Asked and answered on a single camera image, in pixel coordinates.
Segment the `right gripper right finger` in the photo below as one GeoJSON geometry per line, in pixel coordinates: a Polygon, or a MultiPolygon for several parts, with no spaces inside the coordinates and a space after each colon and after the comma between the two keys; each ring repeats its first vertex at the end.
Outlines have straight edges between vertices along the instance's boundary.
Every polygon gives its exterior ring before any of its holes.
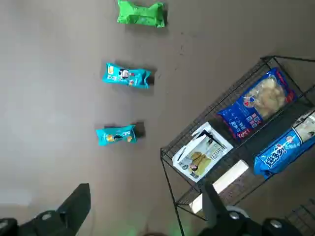
{"type": "Polygon", "coordinates": [[[258,224],[243,213],[228,210],[210,183],[202,188],[202,210],[208,227],[200,236],[300,236],[300,231],[286,220],[267,218],[258,224]]]}

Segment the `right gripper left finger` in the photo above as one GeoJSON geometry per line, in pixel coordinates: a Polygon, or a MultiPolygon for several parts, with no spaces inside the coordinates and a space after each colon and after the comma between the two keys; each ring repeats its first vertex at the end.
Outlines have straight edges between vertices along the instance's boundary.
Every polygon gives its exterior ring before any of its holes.
{"type": "Polygon", "coordinates": [[[2,218],[0,234],[2,236],[74,236],[90,210],[90,185],[81,183],[56,210],[44,211],[22,225],[19,225],[15,218],[2,218]]]}

